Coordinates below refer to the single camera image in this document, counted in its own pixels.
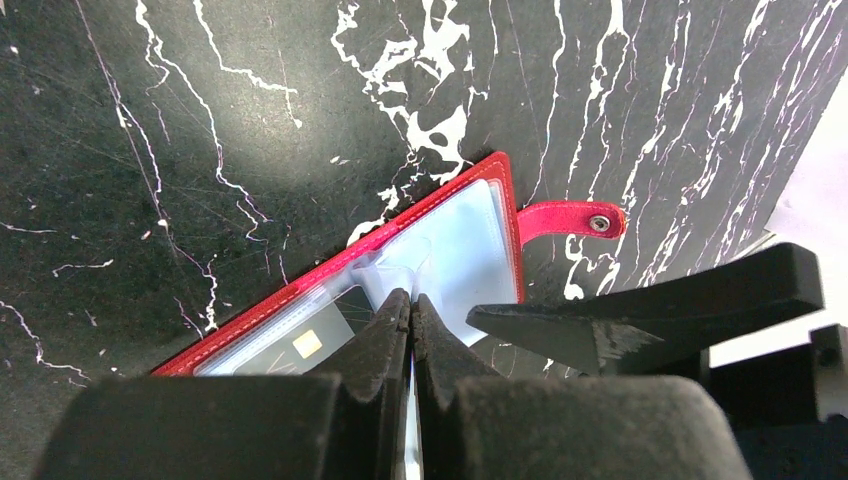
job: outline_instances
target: marble countertop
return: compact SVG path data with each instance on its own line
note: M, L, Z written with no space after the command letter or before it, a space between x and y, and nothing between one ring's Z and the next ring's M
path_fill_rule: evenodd
M150 371L487 151L520 205L630 219L529 244L532 301L727 261L848 65L841 0L0 5L3 478L80 388Z

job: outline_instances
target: red leather edge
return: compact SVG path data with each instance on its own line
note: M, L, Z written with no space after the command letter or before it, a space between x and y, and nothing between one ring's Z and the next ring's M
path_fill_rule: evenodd
M590 221L595 215L603 215L610 221L604 232L592 229ZM521 246L542 235L553 233L589 235L601 238L617 238L624 233L627 220L618 205L601 202L545 202L518 212L518 231Z
M447 185L428 195L422 201L414 204L392 221L369 233L319 267L281 288L270 297L259 302L256 306L231 320L218 331L192 345L181 354L154 370L153 375L191 375L194 369L206 361L212 354L258 326L274 312L297 298L298 294L309 291L326 277L339 272L352 260L369 251L380 248L389 239L403 231L403 229L430 210L439 206L451 195L479 179L498 182L501 186L500 190L504 196L503 206L507 215L507 235L512 250L512 265L515 271L518 301L524 301L521 244L519 244L519 238L521 237L519 237L519 222L515 208L512 172L509 167L509 157L503 152L496 152L456 177Z

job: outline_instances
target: card holder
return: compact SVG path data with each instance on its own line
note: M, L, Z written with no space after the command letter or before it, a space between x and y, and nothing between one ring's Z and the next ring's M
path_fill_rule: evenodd
M607 203L546 202L516 213L509 159L495 153L153 373L302 373L353 337L340 299L359 290L367 298L360 310L376 310L395 288L413 299L426 293L471 345L485 336L465 323L472 307L523 301L524 244L548 234L612 239L624 228L621 210Z

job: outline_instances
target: red strap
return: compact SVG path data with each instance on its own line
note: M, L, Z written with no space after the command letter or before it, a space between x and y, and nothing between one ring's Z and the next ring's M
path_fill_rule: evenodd
M626 224L624 212L612 203L544 202L518 212L522 247L534 238L552 233L617 238L624 233Z

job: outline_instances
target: red wallet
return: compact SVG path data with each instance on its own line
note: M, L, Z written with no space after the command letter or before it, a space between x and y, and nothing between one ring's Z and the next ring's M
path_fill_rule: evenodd
M356 286L372 309L394 288L413 299L426 293L446 326L470 345L484 336L465 324L471 307L524 300L523 245L547 234L613 239L625 224L609 203L554 201L517 212L509 158L497 152L153 374L308 370L352 338L332 305Z

